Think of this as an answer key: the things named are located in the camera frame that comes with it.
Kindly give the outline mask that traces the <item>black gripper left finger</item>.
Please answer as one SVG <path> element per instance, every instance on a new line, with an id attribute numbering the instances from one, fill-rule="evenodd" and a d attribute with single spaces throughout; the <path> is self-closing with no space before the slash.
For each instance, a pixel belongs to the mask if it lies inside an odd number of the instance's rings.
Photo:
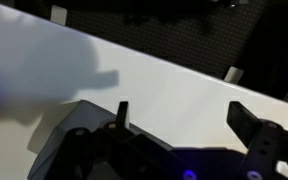
<path id="1" fill-rule="evenodd" d="M 115 124 L 119 129 L 129 128 L 129 103 L 127 101 L 121 101 L 118 106 Z"/>

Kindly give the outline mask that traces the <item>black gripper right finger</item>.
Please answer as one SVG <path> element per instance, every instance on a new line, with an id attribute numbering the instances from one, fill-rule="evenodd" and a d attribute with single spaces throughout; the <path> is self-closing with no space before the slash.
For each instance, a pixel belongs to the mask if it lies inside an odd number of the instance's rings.
<path id="1" fill-rule="evenodd" d="M 226 122 L 246 148 L 262 126 L 262 122 L 238 101 L 229 103 Z"/>

